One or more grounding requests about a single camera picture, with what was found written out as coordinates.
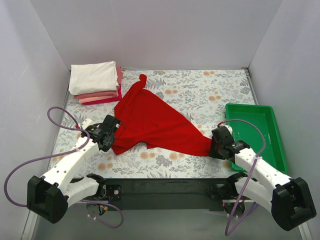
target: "cable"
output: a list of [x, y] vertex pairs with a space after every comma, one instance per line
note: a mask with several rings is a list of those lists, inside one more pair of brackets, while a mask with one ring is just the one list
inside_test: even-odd
[[251, 122], [248, 122], [248, 121], [246, 121], [246, 120], [242, 120], [242, 119], [230, 119], [230, 120], [226, 120], [226, 121], [220, 122], [220, 123], [218, 124], [218, 127], [220, 127], [221, 124], [225, 124], [225, 123], [228, 123], [228, 122], [243, 122], [243, 123], [249, 124], [250, 126], [254, 127], [254, 128], [258, 131], [258, 133], [260, 134], [260, 136], [261, 136], [261, 138], [262, 138], [263, 146], [262, 146], [261, 150], [258, 151], [258, 153], [257, 153], [257, 154], [255, 155], [255, 157], [254, 157], [253, 164], [252, 164], [252, 167], [251, 167], [251, 169], [250, 169], [250, 171], [249, 171], [249, 174], [248, 174], [248, 176], [247, 176], [247, 178], [246, 178], [246, 180], [245, 180], [245, 182], [244, 182], [244, 184], [243, 184], [243, 187], [242, 187], [241, 190], [240, 190], [240, 193], [239, 193], [239, 195], [238, 195], [238, 197], [237, 197], [237, 199], [236, 199], [236, 201], [235, 201], [235, 204], [234, 204], [234, 206], [233, 206], [233, 208], [232, 208], [232, 211], [231, 211], [231, 213], [230, 213], [230, 215], [229, 215], [229, 217], [228, 217], [228, 221], [227, 221], [227, 223], [226, 223], [226, 227], [225, 227], [225, 231], [224, 231], [224, 234], [225, 234], [226, 236], [230, 236], [230, 234], [232, 234], [232, 232], [238, 227], [238, 225], [239, 225], [249, 214], [251, 214], [251, 212], [253, 212], [253, 211], [256, 209], [257, 203], [254, 202], [254, 203], [252, 204], [251, 208], [249, 209], [249, 211], [246, 212], [246, 213], [242, 216], [242, 218], [240, 219], [240, 221], [238, 221], [238, 222], [231, 228], [231, 230], [229, 231], [229, 226], [230, 226], [230, 223], [231, 223], [231, 221], [232, 221], [232, 216], [235, 214], [236, 209], [237, 209], [237, 206], [238, 206], [238, 204], [239, 204], [239, 202], [240, 202], [240, 200], [241, 200], [241, 198], [242, 198], [242, 195], [243, 195], [243, 193], [244, 193], [244, 191], [245, 191], [245, 189], [246, 189], [246, 187], [247, 187], [247, 185], [248, 185], [248, 183], [249, 183], [249, 180], [250, 180], [251, 177], [252, 177], [252, 174], [253, 174], [253, 172], [254, 172], [255, 166], [256, 166], [257, 161], [258, 161], [258, 157], [259, 157], [260, 154], [266, 149], [266, 140], [265, 140], [265, 138], [264, 138], [264, 135], [263, 135], [262, 132], [259, 130], [259, 128], [257, 128], [254, 124], [252, 124]]
[[103, 213], [102, 213], [102, 211], [101, 211], [101, 207], [100, 207], [100, 205], [98, 205], [98, 208], [99, 208], [99, 216], [102, 216], [102, 215], [103, 215]]
[[[72, 120], [75, 122], [76, 124], [76, 127], [78, 128], [73, 128], [73, 127], [67, 127], [67, 126], [63, 126], [57, 122], [55, 122], [51, 116], [50, 116], [50, 112], [53, 110], [53, 109], [59, 109], [59, 110], [62, 110], [63, 112], [65, 112], [66, 114], [69, 115], [70, 118], [72, 118]], [[89, 140], [90, 140], [90, 135], [89, 133], [84, 130], [84, 129], [81, 129], [79, 128], [79, 125], [78, 125], [78, 122], [77, 120], [74, 118], [74, 116], [71, 115], [70, 112], [68, 112], [67, 110], [63, 109], [62, 107], [59, 107], [59, 106], [53, 106], [51, 108], [49, 108], [48, 112], [46, 113], [48, 119], [50, 120], [50, 122], [52, 122], [54, 125], [60, 127], [60, 128], [63, 128], [63, 129], [67, 129], [67, 130], [74, 130], [74, 131], [80, 131], [80, 132], [83, 132], [86, 134], [87, 136], [87, 139], [85, 141], [84, 144], [82, 144], [80, 147], [78, 147], [78, 149], [74, 149], [74, 150], [70, 150], [70, 151], [66, 151], [66, 152], [61, 152], [61, 153], [57, 153], [57, 154], [52, 154], [52, 155], [48, 155], [48, 156], [42, 156], [42, 157], [38, 157], [38, 158], [35, 158], [35, 159], [32, 159], [32, 160], [29, 160], [29, 161], [26, 161], [18, 166], [16, 166], [9, 174], [8, 176], [5, 178], [5, 181], [4, 181], [4, 185], [3, 185], [3, 188], [4, 188], [4, 195], [6, 197], [6, 199], [8, 199], [8, 201], [10, 203], [12, 203], [13, 205], [16, 205], [18, 207], [23, 207], [23, 208], [26, 208], [27, 205], [25, 204], [21, 204], [21, 203], [18, 203], [16, 201], [14, 201], [10, 196], [9, 196], [9, 193], [8, 193], [8, 181], [9, 179], [11, 178], [11, 176], [20, 168], [22, 168], [23, 166], [27, 165], [27, 164], [31, 164], [31, 163], [34, 163], [34, 162], [37, 162], [37, 161], [40, 161], [40, 160], [45, 160], [45, 159], [50, 159], [50, 158], [54, 158], [54, 157], [59, 157], [59, 156], [63, 156], [63, 155], [67, 155], [67, 154], [72, 154], [72, 153], [75, 153], [77, 150], [80, 150], [82, 148], [84, 148]]]
[[94, 197], [94, 199], [95, 200], [101, 200], [101, 199], [103, 199], [106, 195], [107, 195], [107, 190], [104, 190], [105, 192], [104, 192], [104, 195], [103, 196], [101, 196], [101, 197]]
[[246, 197], [243, 196], [243, 200], [242, 200], [242, 202], [240, 202], [239, 204], [243, 204], [243, 203], [245, 202], [245, 200], [246, 200]]
[[104, 220], [102, 220], [101, 218], [98, 218], [94, 215], [91, 215], [91, 214], [88, 214], [88, 216], [90, 216], [91, 218], [93, 218], [94, 220], [98, 220], [100, 223], [103, 223], [104, 225], [106, 225], [107, 227], [111, 228], [111, 229], [117, 229], [119, 228], [122, 223], [124, 222], [124, 219], [125, 219], [125, 216], [123, 214], [123, 212], [116, 206], [114, 205], [111, 205], [109, 203], [105, 203], [105, 202], [102, 202], [102, 201], [90, 201], [90, 200], [81, 200], [81, 202], [84, 202], [84, 203], [89, 203], [89, 204], [100, 204], [100, 205], [105, 205], [107, 207], [110, 207], [110, 208], [113, 208], [115, 210], [117, 210], [119, 213], [120, 213], [120, 216], [121, 216], [121, 222], [118, 224], [118, 225], [112, 225]]
[[[257, 204], [256, 202], [254, 202], [253, 204], [254, 204], [254, 207], [251, 206], [251, 208], [250, 208], [250, 209], [248, 210], [248, 212], [247, 212], [247, 216], [249, 216], [250, 214], [252, 214], [252, 213], [257, 209], [257, 207], [259, 207], [259, 204]], [[216, 212], [216, 211], [205, 211], [205, 213], [207, 213], [207, 214], [213, 214], [213, 215], [217, 215], [217, 216], [223, 216], [223, 217], [228, 216], [228, 215], [225, 214], [225, 213]], [[238, 218], [243, 218], [244, 216], [245, 216], [245, 214], [238, 216]]]

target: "black base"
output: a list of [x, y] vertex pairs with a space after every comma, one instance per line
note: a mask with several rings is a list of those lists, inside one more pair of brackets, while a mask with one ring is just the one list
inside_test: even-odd
[[121, 210], [224, 210], [215, 190], [226, 183], [225, 178], [110, 178], [105, 182], [112, 204]]

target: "table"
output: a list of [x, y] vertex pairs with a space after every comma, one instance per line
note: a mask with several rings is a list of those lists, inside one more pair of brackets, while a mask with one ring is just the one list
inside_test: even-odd
[[[147, 76], [146, 89], [156, 94], [184, 115], [202, 134], [211, 138], [211, 130], [225, 119], [227, 103], [255, 104], [245, 70], [125, 70], [122, 95], [139, 75]], [[118, 102], [82, 105], [70, 94], [66, 109], [79, 123], [86, 118], [96, 123], [107, 114], [114, 115]], [[74, 127], [74, 122], [64, 114], [62, 124]], [[53, 153], [68, 151], [80, 134], [60, 129]], [[61, 157], [51, 159], [54, 167]], [[234, 172], [228, 160], [192, 156], [163, 148], [147, 149], [139, 143], [118, 156], [110, 149], [92, 157], [78, 172], [76, 178], [94, 173], [104, 178], [227, 178]]]

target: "white wall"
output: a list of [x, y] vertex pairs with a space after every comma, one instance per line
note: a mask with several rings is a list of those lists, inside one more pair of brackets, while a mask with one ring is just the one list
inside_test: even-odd
[[[283, 0], [249, 71], [260, 104], [275, 111], [289, 173], [320, 212], [320, 1]], [[320, 239], [320, 217], [308, 222]]]
[[282, 0], [31, 0], [65, 64], [248, 67]]
[[[0, 0], [0, 184], [18, 164], [51, 153], [58, 128], [46, 117], [62, 106], [69, 71], [29, 1]], [[60, 113], [52, 116], [59, 120]], [[42, 174], [44, 161], [18, 170], [9, 182], [14, 200], [26, 204], [27, 182]], [[0, 191], [0, 239], [21, 237], [28, 211]]]

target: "pink folded cloth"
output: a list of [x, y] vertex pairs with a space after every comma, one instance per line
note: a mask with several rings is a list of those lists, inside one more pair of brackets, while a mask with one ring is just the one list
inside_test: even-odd
[[83, 103], [87, 103], [87, 102], [93, 102], [93, 101], [98, 101], [98, 100], [103, 100], [103, 99], [111, 99], [111, 98], [115, 98], [118, 97], [118, 92], [116, 92], [116, 95], [108, 95], [108, 96], [93, 96], [93, 97], [86, 97], [86, 98], [81, 98], [79, 99], [79, 103], [83, 104]]
[[105, 104], [105, 103], [120, 101], [121, 99], [122, 99], [122, 94], [121, 94], [121, 85], [120, 85], [120, 87], [118, 89], [118, 96], [117, 97], [112, 97], [112, 98], [107, 98], [107, 99], [102, 99], [102, 100], [97, 100], [97, 101], [89, 101], [89, 102], [84, 102], [82, 104], [83, 105]]
[[[117, 82], [120, 85], [122, 82], [122, 77], [124, 73], [121, 71], [121, 66], [116, 67], [116, 73], [118, 75]], [[98, 91], [98, 92], [92, 92], [92, 93], [84, 93], [73, 96], [74, 99], [86, 99], [86, 98], [93, 98], [93, 97], [101, 97], [101, 96], [112, 96], [116, 97], [118, 94], [119, 87], [117, 86], [117, 91]]]

